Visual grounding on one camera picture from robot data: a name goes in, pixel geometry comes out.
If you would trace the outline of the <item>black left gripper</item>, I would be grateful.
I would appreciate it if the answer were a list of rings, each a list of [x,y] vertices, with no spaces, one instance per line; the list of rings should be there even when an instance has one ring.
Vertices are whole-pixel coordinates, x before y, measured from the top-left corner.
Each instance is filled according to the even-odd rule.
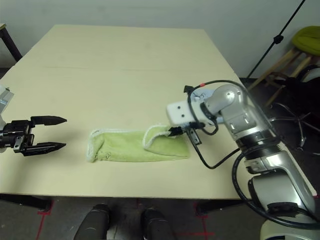
[[[44,155],[65,147],[66,143],[43,142],[33,145],[34,125],[54,126],[67,122],[60,116],[32,116],[30,120],[14,120],[4,125],[0,131],[0,152],[12,148],[15,153],[21,153],[25,157]]]

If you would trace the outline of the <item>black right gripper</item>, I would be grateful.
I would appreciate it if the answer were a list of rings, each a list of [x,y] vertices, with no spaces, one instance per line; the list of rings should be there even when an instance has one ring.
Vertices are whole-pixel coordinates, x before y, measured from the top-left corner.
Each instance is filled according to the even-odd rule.
[[[201,145],[202,142],[196,132],[196,128],[192,125],[183,125],[182,127],[171,127],[169,129],[170,133],[167,135],[168,137],[176,137],[179,136],[180,133],[186,133],[189,140],[193,145]]]

